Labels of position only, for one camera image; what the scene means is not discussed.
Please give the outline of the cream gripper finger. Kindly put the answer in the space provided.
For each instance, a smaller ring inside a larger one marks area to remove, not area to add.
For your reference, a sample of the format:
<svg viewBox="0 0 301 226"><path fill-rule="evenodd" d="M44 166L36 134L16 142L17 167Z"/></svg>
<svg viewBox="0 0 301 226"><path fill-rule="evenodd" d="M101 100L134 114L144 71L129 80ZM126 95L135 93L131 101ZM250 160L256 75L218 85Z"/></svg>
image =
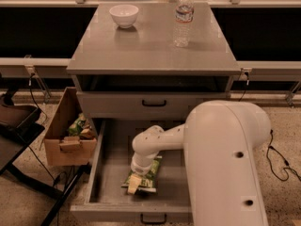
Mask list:
<svg viewBox="0 0 301 226"><path fill-rule="evenodd" d="M129 179L128 193L135 194L135 192L137 191L138 187L141 184L141 181L142 181L142 178L139 175L132 174Z"/></svg>

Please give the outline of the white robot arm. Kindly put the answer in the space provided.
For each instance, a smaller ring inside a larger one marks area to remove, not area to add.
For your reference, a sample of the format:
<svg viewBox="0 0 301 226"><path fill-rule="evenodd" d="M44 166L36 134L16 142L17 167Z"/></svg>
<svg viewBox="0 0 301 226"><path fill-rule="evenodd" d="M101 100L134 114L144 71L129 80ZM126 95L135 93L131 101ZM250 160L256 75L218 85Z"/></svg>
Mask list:
<svg viewBox="0 0 301 226"><path fill-rule="evenodd" d="M182 125L135 136L131 170L144 175L159 152L182 149L195 226L268 226L253 149L270 131L257 105L205 102Z"/></svg>

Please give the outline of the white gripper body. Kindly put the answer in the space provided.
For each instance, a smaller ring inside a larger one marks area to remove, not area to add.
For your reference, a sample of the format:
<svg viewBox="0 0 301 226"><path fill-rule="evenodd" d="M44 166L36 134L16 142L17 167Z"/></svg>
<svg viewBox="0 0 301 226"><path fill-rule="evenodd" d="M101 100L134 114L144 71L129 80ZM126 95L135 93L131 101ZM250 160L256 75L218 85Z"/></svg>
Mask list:
<svg viewBox="0 0 301 226"><path fill-rule="evenodd" d="M134 153L131 162L131 170L138 175L146 175L151 169L154 158L155 154L141 155L139 153Z"/></svg>

